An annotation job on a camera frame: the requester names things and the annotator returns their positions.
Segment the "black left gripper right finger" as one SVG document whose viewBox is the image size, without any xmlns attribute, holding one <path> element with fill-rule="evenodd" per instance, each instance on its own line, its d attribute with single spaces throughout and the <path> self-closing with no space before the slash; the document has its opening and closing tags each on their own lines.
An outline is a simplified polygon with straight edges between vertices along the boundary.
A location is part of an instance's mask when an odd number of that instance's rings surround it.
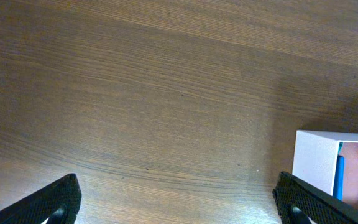
<svg viewBox="0 0 358 224">
<path fill-rule="evenodd" d="M 273 197 L 282 223 L 358 224 L 358 210 L 288 173 L 279 173 Z"/>
</svg>

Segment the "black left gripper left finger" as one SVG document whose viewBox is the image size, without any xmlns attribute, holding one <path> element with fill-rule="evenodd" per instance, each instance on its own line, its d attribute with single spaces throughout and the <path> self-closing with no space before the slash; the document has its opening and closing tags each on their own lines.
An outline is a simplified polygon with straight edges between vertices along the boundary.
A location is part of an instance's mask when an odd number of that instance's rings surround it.
<svg viewBox="0 0 358 224">
<path fill-rule="evenodd" d="M 81 205 L 75 174 L 67 174 L 0 210 L 0 224 L 74 224 Z"/>
</svg>

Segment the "green Colgate toothpaste tube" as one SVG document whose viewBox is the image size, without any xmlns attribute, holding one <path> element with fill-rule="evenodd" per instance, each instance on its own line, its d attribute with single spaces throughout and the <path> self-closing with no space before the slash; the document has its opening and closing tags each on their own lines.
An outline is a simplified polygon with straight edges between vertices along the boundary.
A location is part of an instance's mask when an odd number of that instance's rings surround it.
<svg viewBox="0 0 358 224">
<path fill-rule="evenodd" d="M 343 145 L 344 145 L 344 143 L 343 143 L 343 142 L 340 142 L 340 143 L 339 143 L 339 147 L 338 147 L 338 155 L 340 155 L 340 154 L 341 154 L 341 149 L 342 149 Z"/>
</svg>

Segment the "blue disposable razor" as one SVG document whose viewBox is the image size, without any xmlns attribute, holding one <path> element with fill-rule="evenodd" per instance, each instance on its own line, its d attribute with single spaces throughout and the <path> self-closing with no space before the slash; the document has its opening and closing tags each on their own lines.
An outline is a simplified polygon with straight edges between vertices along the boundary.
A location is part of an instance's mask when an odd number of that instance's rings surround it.
<svg viewBox="0 0 358 224">
<path fill-rule="evenodd" d="M 344 183 L 344 168 L 345 168 L 345 159 L 343 156 L 337 156 L 336 170 L 334 176 L 334 187 L 333 187 L 333 197 L 342 200 L 342 191 Z"/>
</svg>

